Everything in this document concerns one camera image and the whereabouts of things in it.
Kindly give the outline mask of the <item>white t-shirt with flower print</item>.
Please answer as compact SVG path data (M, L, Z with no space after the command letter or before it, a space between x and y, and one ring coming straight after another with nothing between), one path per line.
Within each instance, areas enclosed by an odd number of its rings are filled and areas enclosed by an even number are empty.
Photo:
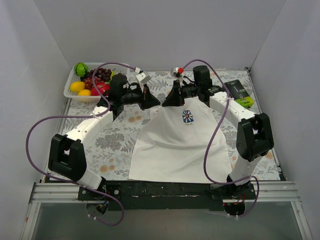
M183 106L152 108L133 149L130 180L207 184L203 163L217 126L213 111L197 97Z

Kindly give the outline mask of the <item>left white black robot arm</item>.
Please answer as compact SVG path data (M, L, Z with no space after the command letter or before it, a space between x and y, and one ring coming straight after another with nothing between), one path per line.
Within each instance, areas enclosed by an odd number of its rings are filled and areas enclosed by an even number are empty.
M139 105L141 110L160 105L151 94L147 83L151 77L145 72L136 75L136 82L129 84L124 75L115 75L93 109L89 118L65 135L56 134L51 140L48 168L89 188L95 200L106 196L103 178L87 166L85 148L98 133L111 124L123 111L125 105Z

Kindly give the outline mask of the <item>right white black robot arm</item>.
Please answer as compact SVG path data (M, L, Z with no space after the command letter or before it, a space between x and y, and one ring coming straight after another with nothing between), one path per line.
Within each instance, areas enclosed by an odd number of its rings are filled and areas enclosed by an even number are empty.
M274 147L270 118L265 113L255 114L237 103L225 83L213 85L210 70L205 65L193 68L193 80L184 81L184 69L174 67L171 76L175 78L164 107L180 107L187 98L198 97L209 108L222 114L237 129L236 149L238 158L225 182L215 182L219 187L214 194L237 199L248 189L253 171L258 162Z

